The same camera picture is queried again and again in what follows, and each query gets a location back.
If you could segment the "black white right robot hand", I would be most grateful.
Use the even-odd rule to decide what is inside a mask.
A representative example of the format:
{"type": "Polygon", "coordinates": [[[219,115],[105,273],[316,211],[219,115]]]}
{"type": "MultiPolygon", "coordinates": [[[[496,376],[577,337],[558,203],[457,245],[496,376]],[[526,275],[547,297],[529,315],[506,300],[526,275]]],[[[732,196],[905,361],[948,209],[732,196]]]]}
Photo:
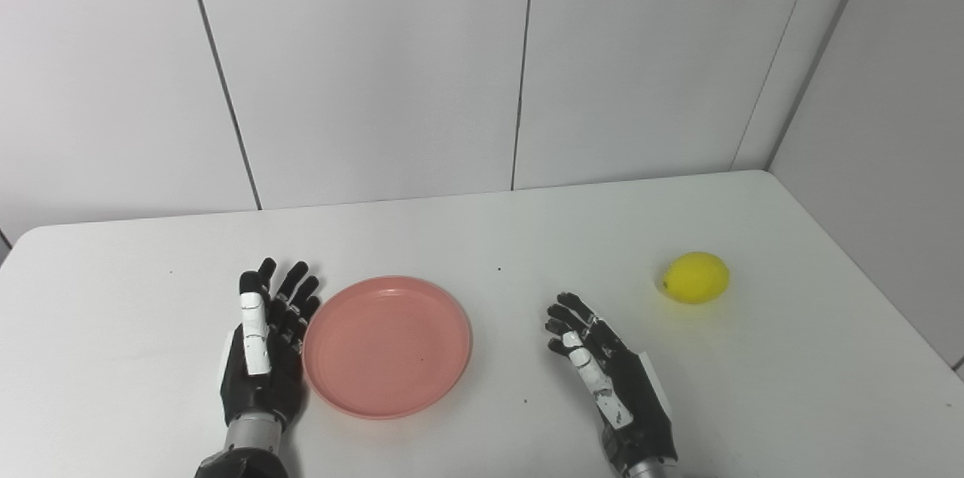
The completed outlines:
{"type": "Polygon", "coordinates": [[[622,477],[679,477],[671,409],[653,364],[573,293],[547,309],[548,348],[568,358],[602,419],[600,443],[622,477]]]}

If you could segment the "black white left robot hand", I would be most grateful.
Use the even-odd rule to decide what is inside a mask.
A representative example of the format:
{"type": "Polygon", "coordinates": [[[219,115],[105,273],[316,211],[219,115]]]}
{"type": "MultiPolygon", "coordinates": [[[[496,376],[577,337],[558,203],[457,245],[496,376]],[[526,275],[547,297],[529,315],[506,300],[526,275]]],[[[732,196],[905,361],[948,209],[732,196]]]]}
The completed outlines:
{"type": "Polygon", "coordinates": [[[239,276],[241,322],[232,333],[219,391],[227,425],[245,414],[267,413],[287,430],[302,412],[304,337],[321,306],[321,282],[300,260],[275,287],[276,269],[268,257],[239,276]]]}

